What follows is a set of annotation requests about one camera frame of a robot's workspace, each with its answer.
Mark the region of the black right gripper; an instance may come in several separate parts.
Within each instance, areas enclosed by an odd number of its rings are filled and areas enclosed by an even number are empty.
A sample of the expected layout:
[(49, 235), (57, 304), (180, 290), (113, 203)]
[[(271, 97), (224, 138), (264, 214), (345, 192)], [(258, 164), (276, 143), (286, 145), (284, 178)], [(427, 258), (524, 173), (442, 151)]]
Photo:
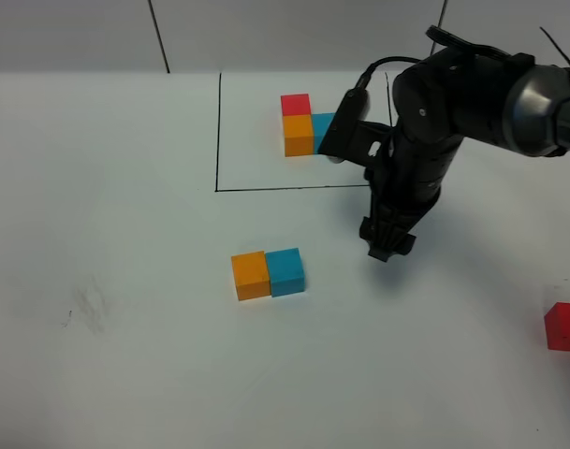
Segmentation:
[(438, 201), (461, 143), (459, 135), (428, 144), (410, 139), (399, 126), (392, 131), (387, 165), (366, 171), (371, 206), (359, 236), (368, 242), (370, 257), (387, 262), (391, 248), (395, 255), (412, 251), (411, 230)]

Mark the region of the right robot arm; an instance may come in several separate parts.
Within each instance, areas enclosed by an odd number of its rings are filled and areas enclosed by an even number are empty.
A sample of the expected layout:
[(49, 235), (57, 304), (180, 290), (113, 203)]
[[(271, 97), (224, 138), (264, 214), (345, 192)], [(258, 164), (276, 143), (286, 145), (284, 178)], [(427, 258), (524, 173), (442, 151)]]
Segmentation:
[(395, 125), (360, 121), (370, 214), (359, 235), (369, 255), (388, 261), (411, 252), (411, 231), (438, 201), (442, 181), (465, 138), (527, 157), (570, 152), (570, 63), (540, 65), (431, 26), (442, 50), (393, 82)]

